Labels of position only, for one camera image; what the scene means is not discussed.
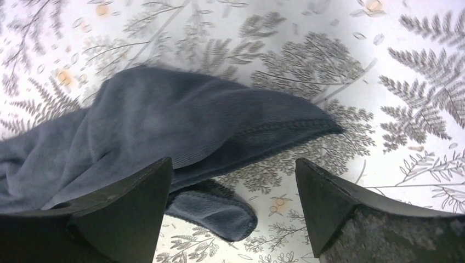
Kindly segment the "dark grey cloth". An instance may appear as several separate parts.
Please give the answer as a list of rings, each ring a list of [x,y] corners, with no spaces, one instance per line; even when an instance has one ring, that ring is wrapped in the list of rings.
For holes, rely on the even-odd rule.
[[[130,68],[106,80],[90,107],[1,142],[1,212],[49,209],[169,157],[166,213],[237,242],[256,228],[254,211],[205,181],[340,133],[298,96],[199,73]]]

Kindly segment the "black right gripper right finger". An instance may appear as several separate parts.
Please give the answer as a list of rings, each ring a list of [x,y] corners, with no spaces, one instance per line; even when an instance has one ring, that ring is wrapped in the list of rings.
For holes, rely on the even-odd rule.
[[[464,262],[464,215],[384,197],[305,158],[295,174],[320,262]]]

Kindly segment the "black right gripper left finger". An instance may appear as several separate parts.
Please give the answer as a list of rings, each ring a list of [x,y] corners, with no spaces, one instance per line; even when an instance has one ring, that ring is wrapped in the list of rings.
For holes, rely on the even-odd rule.
[[[172,161],[49,210],[1,215],[1,262],[152,262]]]

